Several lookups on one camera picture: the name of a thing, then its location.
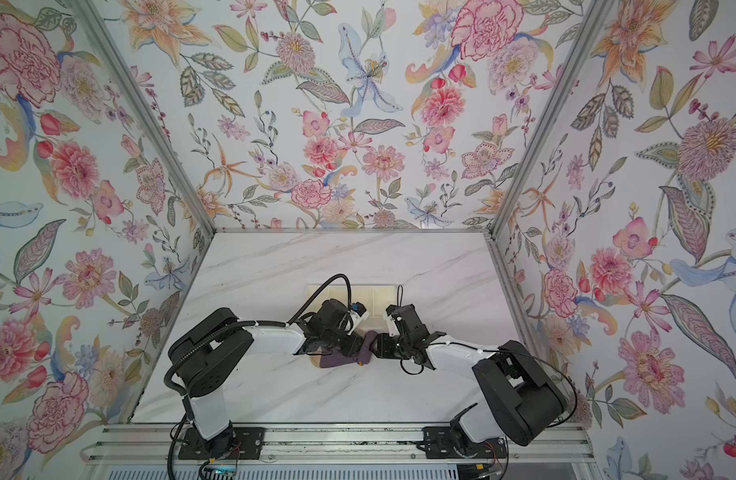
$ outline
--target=wall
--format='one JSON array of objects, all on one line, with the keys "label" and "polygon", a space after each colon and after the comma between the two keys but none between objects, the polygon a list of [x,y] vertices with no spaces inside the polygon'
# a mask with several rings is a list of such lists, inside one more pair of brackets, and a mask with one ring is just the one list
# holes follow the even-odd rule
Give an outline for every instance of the wall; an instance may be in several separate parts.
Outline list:
[{"label": "wall", "polygon": [[582,3],[95,5],[219,229],[354,229],[486,226]]},{"label": "wall", "polygon": [[76,477],[207,249],[129,111],[60,2],[0,2],[0,479]]},{"label": "wall", "polygon": [[608,478],[736,478],[736,0],[609,16],[500,248]]}]

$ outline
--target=gray marble vein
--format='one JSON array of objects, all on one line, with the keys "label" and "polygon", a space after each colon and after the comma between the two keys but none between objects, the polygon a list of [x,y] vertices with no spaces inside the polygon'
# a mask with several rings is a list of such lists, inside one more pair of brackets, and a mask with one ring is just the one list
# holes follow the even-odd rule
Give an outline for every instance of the gray marble vein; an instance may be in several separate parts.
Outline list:
[{"label": "gray marble vein", "polygon": [[[486,345],[517,338],[481,233],[218,234],[165,348],[220,306],[285,321],[308,284],[336,273],[355,285],[401,283],[404,302],[430,331]],[[134,422],[181,418],[180,399],[162,384],[168,367],[163,355]],[[438,422],[485,401],[476,384],[450,372],[408,376],[397,361],[378,359],[319,369],[309,357],[283,354],[246,357],[224,390],[238,422]]]}]

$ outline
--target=floral wallpaper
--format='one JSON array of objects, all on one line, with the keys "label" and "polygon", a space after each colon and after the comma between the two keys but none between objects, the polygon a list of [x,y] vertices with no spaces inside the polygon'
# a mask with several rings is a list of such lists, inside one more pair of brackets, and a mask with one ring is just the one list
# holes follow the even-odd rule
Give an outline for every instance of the floral wallpaper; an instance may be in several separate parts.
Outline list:
[{"label": "floral wallpaper", "polygon": [[579,78],[498,237],[529,330],[609,480],[735,479],[736,0],[617,0]]},{"label": "floral wallpaper", "polygon": [[487,226],[584,14],[583,0],[95,5],[233,230]]},{"label": "floral wallpaper", "polygon": [[129,108],[62,2],[0,1],[0,480],[74,477],[207,249]]}]

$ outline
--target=yellow bud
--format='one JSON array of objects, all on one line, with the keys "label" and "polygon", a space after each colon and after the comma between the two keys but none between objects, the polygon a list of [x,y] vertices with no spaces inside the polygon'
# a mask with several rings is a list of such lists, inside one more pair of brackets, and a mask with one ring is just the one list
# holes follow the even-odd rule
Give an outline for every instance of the yellow bud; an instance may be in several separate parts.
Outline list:
[{"label": "yellow bud", "polygon": [[715,415],[720,414],[720,406],[712,398],[707,397],[707,408]]},{"label": "yellow bud", "polygon": [[733,413],[736,413],[736,398],[728,398],[728,408],[730,408]]}]

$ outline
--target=marble tabletop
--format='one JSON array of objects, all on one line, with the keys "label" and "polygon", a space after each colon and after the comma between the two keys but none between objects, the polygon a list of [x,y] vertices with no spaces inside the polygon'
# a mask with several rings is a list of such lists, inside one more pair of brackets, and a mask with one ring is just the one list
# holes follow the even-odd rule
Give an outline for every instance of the marble tabletop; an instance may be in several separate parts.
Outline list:
[{"label": "marble tabletop", "polygon": [[[166,352],[210,312],[228,306],[244,319],[285,321],[308,284],[336,273],[356,285],[402,284],[403,303],[429,331],[485,345],[517,339],[482,233],[218,234],[132,421],[181,419],[180,399],[162,383]],[[440,422],[485,401],[477,384],[450,372],[409,376],[399,362],[375,358],[319,369],[284,354],[244,358],[224,390],[236,422]]]}]

